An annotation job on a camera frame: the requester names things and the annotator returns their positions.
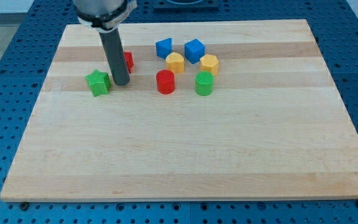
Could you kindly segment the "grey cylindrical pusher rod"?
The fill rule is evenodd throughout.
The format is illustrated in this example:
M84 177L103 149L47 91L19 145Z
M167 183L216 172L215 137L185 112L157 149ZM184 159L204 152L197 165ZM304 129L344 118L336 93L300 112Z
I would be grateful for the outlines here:
M130 82L130 75L119 30L114 29L108 33L100 33L99 36L114 83L118 86L127 85Z

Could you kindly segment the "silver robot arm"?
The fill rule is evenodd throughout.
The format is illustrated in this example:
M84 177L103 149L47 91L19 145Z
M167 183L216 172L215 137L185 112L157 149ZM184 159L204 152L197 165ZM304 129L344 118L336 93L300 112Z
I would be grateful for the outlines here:
M118 27L137 7L137 1L73 0L73 4L79 22L99 32L114 83L127 85L130 75Z

